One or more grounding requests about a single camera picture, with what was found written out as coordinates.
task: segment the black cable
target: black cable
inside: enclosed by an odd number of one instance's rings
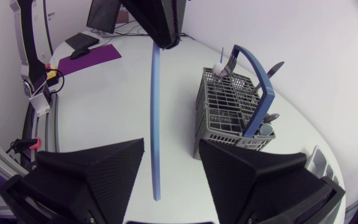
[[[12,149],[13,149],[13,145],[15,144],[15,142],[17,141],[18,139],[16,139],[15,141],[11,142],[11,146],[10,148],[6,151],[6,153],[9,153]]]
[[[57,91],[53,91],[53,92],[50,92],[50,93],[49,93],[49,97],[51,97],[52,94],[60,92],[60,90],[62,90],[63,86],[65,86],[65,76],[64,76],[63,73],[62,73],[61,71],[59,71],[58,69],[52,69],[52,68],[50,68],[50,69],[48,69],[47,71],[48,71],[48,72],[49,72],[49,71],[56,71],[56,72],[62,77],[62,79],[63,79],[63,82],[62,82],[61,87],[60,87]]]
[[[115,32],[115,33],[118,34],[118,35],[109,36],[110,39],[109,39],[106,43],[104,43],[102,46],[108,44],[108,43],[109,43],[113,38],[115,38],[115,37],[122,37],[122,36],[146,36],[147,34],[133,34],[133,33],[131,33],[131,31],[132,31],[135,27],[138,27],[138,26],[140,26],[140,25],[136,25],[136,26],[132,27],[132,29],[129,30],[128,32],[126,32],[125,34],[122,34],[122,33],[119,33],[119,32]]]
[[[185,34],[184,32],[180,34],[181,37],[190,37],[189,35]]]
[[[123,26],[125,26],[125,25],[128,25],[128,24],[130,24],[131,22],[136,22],[136,21],[127,22],[127,23],[125,23],[125,24],[123,24],[123,25],[121,25],[121,26],[119,26],[119,27],[116,27],[115,29],[120,28],[120,27],[123,27]]]

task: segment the blue rod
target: blue rod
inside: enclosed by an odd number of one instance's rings
[[[160,48],[153,43],[152,83],[150,94],[150,137],[152,153],[153,197],[161,199],[160,186]]]
[[[223,47],[222,47],[222,53],[221,53],[221,63],[223,61]]]

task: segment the cutlery basket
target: cutlery basket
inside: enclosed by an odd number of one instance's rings
[[[254,85],[250,78],[233,72],[237,56],[242,52],[251,62],[263,89],[263,94],[251,94]],[[275,139],[259,135],[258,128],[274,99],[274,91],[266,72],[257,59],[245,48],[235,45],[225,70],[228,75],[212,74],[204,68],[196,99],[194,158],[200,159],[201,139],[261,150]]]

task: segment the white table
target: white table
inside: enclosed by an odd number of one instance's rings
[[[212,67],[220,54],[188,37],[174,49],[161,52],[161,200],[156,202],[152,195],[150,161],[152,39],[118,37],[110,44],[122,58],[65,76],[58,107],[60,151],[78,151],[144,138],[145,153],[124,221],[219,223],[202,163],[193,159],[193,143],[195,100],[202,69]],[[62,43],[54,52],[51,64],[57,65],[72,51]],[[255,76],[239,65],[235,71],[258,83]],[[280,117],[273,122],[277,138],[264,151],[277,154],[304,152],[310,156],[318,144],[339,185],[344,188],[335,156],[317,130],[278,93],[269,112],[279,113]],[[345,201],[343,197],[335,223],[344,222]]]

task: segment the mouse pad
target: mouse pad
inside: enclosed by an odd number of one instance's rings
[[[62,58],[59,61],[58,69],[63,75],[68,75],[83,68],[88,68],[92,65],[97,65],[117,58],[121,58],[121,55],[113,45],[109,44],[95,47],[94,49],[91,49],[88,54],[74,60],[71,60],[70,56]]]

